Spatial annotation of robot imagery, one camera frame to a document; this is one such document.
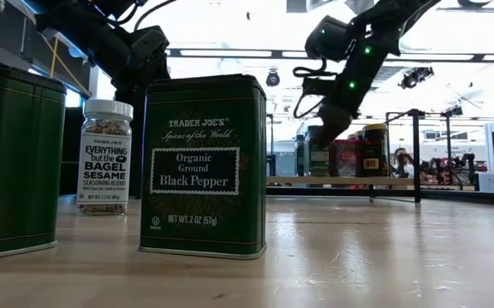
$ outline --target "shelf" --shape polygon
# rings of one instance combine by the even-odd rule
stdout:
[[[315,177],[315,176],[268,176],[266,184],[337,184],[337,185],[413,185],[414,179],[393,179],[386,177]]]

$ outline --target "net weight text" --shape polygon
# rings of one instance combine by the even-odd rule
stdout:
[[[170,223],[196,224],[201,226],[216,226],[217,218],[212,216],[169,215]]]

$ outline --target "tin label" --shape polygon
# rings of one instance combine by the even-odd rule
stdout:
[[[130,136],[83,133],[77,203],[128,202]]]
[[[239,147],[152,149],[151,193],[239,194]]]

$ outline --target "white jar lid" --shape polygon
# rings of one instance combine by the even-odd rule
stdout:
[[[106,114],[124,116],[133,120],[133,106],[109,99],[89,99],[83,105],[83,115]]]

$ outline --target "person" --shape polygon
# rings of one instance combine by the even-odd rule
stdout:
[[[402,169],[404,171],[404,175],[402,177],[406,177],[409,179],[414,178],[414,166],[410,163],[408,158],[406,156],[402,157],[402,160],[400,161],[400,155],[401,154],[408,154],[407,150],[405,148],[398,148],[395,150],[395,161],[396,163],[393,165],[393,175],[396,178],[401,177],[401,172],[400,170]]]

